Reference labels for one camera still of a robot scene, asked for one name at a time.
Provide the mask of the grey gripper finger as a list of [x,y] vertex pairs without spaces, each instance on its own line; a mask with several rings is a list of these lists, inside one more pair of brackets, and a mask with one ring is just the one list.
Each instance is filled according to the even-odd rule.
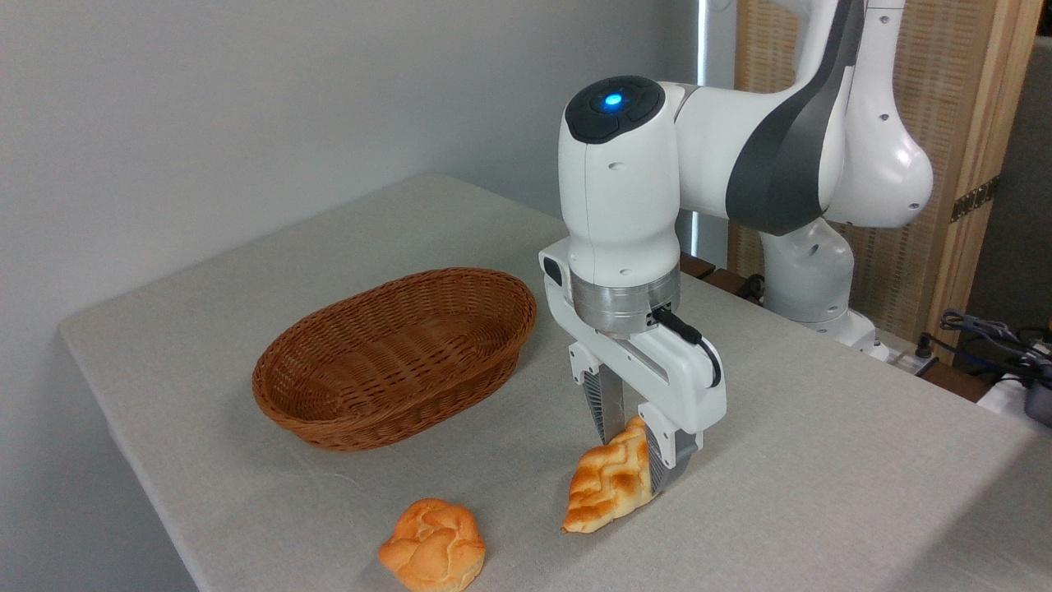
[[651,492],[658,496],[683,475],[691,456],[702,449],[702,432],[679,428],[653,402],[643,402],[638,410],[646,426]]
[[582,386],[598,435],[603,445],[608,445],[626,426],[623,380],[581,342],[569,346],[569,360],[572,377]]

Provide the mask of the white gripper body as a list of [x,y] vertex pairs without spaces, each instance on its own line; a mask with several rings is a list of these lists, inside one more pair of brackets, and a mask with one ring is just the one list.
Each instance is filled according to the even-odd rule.
[[663,325],[626,340],[587,325],[572,303],[568,246],[566,238],[550,244],[538,253],[538,263],[545,274],[549,310],[557,325],[574,338],[570,367],[575,381],[606,366],[684,432],[700,433],[717,423],[727,408],[725,382],[713,383],[713,371],[722,366],[717,354],[708,355],[703,346]]

